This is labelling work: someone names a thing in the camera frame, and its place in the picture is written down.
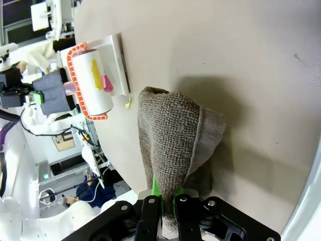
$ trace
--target white cloth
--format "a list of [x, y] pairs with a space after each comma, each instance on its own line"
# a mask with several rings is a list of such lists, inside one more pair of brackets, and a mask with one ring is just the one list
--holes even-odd
[[23, 58], [28, 64], [34, 65], [46, 72], [50, 65], [50, 58], [55, 55], [53, 42], [42, 44], [33, 50], [27, 52]]

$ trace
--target brown towel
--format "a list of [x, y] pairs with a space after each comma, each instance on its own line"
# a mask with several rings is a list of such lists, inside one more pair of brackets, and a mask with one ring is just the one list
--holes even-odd
[[148, 188], [153, 174], [167, 204], [166, 238], [177, 237], [172, 195], [203, 165], [222, 140], [224, 117], [180, 92], [146, 87], [139, 95], [138, 131]]

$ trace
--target table surface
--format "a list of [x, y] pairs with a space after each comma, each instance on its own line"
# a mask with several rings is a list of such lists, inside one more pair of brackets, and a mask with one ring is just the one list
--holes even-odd
[[127, 98], [115, 98], [108, 120], [95, 127], [106, 157], [136, 193], [146, 189], [138, 95], [146, 86], [180, 90], [227, 121], [211, 160], [213, 194], [282, 232], [321, 129], [314, 64], [321, 60], [315, 51], [321, 33], [314, 32], [320, 20], [305, 7], [251, 0], [82, 2], [77, 43], [121, 33], [132, 105], [125, 109]]

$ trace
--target yellow sticky note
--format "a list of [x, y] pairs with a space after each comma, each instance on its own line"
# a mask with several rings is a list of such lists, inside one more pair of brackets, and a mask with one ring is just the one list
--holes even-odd
[[131, 104], [131, 98], [129, 98], [129, 102], [125, 105], [126, 109], [130, 108], [130, 104]]
[[91, 61], [91, 63], [92, 63], [91, 72], [94, 76], [95, 86], [97, 89], [102, 90], [104, 88], [104, 85], [102, 82], [101, 74], [99, 72], [99, 68], [98, 68], [96, 59], [93, 59]]

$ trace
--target cable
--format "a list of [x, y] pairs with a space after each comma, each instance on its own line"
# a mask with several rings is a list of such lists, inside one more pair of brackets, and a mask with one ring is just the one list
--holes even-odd
[[[109, 168], [106, 168], [106, 170], [101, 174], [101, 177], [105, 174], [105, 172], [108, 170]], [[82, 201], [84, 201], [84, 202], [88, 202], [88, 203], [90, 203], [90, 202], [93, 202], [95, 199], [96, 199], [96, 193], [97, 193], [97, 190], [98, 190], [98, 186], [100, 185], [100, 182], [98, 182], [98, 184], [97, 184], [97, 186], [96, 186], [96, 188], [95, 188], [95, 195], [94, 195], [94, 198], [92, 199], [92, 200], [90, 200], [90, 201], [84, 201], [84, 200], [82, 200]]]
[[[101, 174], [101, 177], [105, 174], [105, 172], [108, 170], [109, 168], [106, 168], [106, 170]], [[91, 200], [91, 201], [85, 201], [85, 202], [93, 202], [95, 199], [96, 199], [96, 193], [97, 193], [97, 189], [98, 189], [98, 186], [100, 185], [100, 182], [98, 182], [97, 186], [96, 186], [96, 189], [95, 189], [95, 195], [94, 195], [94, 198]]]
[[77, 185], [73, 185], [73, 186], [68, 187], [68, 188], [66, 188], [66, 189], [63, 189], [63, 190], [61, 190], [61, 191], [59, 191], [59, 192], [53, 192], [52, 194], [47, 195], [47, 196], [45, 196], [45, 197], [40, 197], [39, 200], [42, 201], [42, 200], [44, 200], [44, 199], [46, 199], [46, 198], [50, 198], [50, 197], [53, 197], [53, 196], [57, 196], [58, 194], [64, 193], [64, 192], [66, 192], [66, 191], [69, 191], [69, 190], [71, 190], [71, 189], [77, 188], [77, 187], [79, 187], [79, 186], [81, 186], [81, 185], [83, 185], [83, 184], [87, 184], [88, 182], [95, 181], [95, 180], [100, 179], [100, 178], [101, 178], [101, 177], [94, 177], [92, 180], [83, 181], [82, 183], [79, 183], [79, 184], [77, 184]]
[[3, 197], [6, 190], [6, 184], [7, 184], [7, 164], [5, 160], [5, 154], [3, 152], [0, 153], [0, 163], [1, 163], [1, 171], [2, 171], [0, 197]]
[[85, 137], [85, 135], [84, 135], [84, 133], [86, 134], [85, 130], [79, 129], [78, 127], [74, 127], [73, 125], [70, 125], [69, 128], [65, 129], [63, 132], [58, 133], [58, 134], [34, 134], [33, 132], [31, 132], [31, 130], [29, 130], [29, 129], [27, 129], [27, 128], [25, 127], [25, 125], [24, 125], [24, 123], [23, 123], [23, 121], [22, 121], [22, 116], [23, 116], [23, 113], [25, 112], [25, 110], [26, 110], [26, 109], [23, 109], [23, 111], [22, 111], [21, 114], [20, 114], [20, 124], [21, 124], [22, 128], [23, 128], [26, 132], [28, 132], [29, 134], [31, 134], [31, 135], [34, 135], [34, 136], [36, 136], [36, 137], [56, 137], [56, 136], [60, 136], [60, 135], [64, 134], [65, 132], [71, 130], [71, 128], [74, 128], [74, 129], [76, 129], [76, 130], [79, 131], [79, 133], [80, 133], [80, 134], [82, 135], [82, 137], [86, 140], [86, 142], [88, 142], [89, 144], [91, 144], [91, 145], [93, 145], [93, 146], [95, 146], [95, 147], [100, 147], [99, 145], [93, 143], [90, 139], [87, 139], [87, 138]]
[[8, 113], [2, 109], [0, 109], [0, 118], [6, 119], [7, 121], [9, 120], [11, 122], [18, 122], [20, 119], [19, 115]]

